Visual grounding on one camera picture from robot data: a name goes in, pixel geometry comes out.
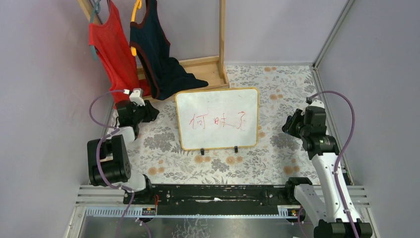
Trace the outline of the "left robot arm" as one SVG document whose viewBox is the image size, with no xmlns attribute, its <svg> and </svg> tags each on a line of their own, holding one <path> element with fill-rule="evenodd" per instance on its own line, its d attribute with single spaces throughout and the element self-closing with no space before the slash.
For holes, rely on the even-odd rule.
<svg viewBox="0 0 420 238">
<path fill-rule="evenodd" d="M 116 124 L 105 138 L 87 142 L 89 180 L 93 186 L 108 186 L 129 193 L 147 188 L 145 175 L 133 175 L 127 146 L 134 142 L 141 123 L 153 122 L 159 110 L 149 100 L 140 106 L 124 100 L 116 103 Z"/>
</svg>

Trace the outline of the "whiteboard with yellow frame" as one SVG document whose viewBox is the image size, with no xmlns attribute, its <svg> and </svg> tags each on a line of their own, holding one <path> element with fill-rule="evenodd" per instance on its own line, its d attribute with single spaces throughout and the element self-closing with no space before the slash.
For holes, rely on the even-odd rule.
<svg viewBox="0 0 420 238">
<path fill-rule="evenodd" d="M 183 150 L 238 150 L 257 145 L 257 88 L 182 91 L 174 99 Z"/>
</svg>

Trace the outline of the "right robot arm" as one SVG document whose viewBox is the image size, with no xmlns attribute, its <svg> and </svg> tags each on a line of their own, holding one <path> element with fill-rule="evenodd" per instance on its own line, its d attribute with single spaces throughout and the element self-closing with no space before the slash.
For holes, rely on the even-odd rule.
<svg viewBox="0 0 420 238">
<path fill-rule="evenodd" d="M 362 221 L 351 200 L 339 167 L 339 148 L 327 134 L 326 112 L 322 106 L 307 106 L 288 116 L 282 131 L 301 139 L 314 166 L 323 199 L 306 178 L 287 181 L 290 198 L 297 200 L 314 226 L 315 238 L 370 238 L 373 229 Z"/>
</svg>

